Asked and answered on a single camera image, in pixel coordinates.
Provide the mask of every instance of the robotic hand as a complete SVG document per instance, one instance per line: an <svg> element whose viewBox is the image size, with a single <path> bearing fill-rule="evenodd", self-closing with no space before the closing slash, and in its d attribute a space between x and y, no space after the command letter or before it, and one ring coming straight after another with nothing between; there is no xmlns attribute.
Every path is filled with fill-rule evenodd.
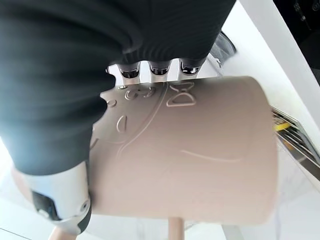
<svg viewBox="0 0 320 240"><path fill-rule="evenodd" d="M147 60L161 82L179 58L181 79L195 78L234 3L1 2L0 134L39 214L74 235L89 223L92 126L115 85L105 68L118 64L136 84Z"/></svg>

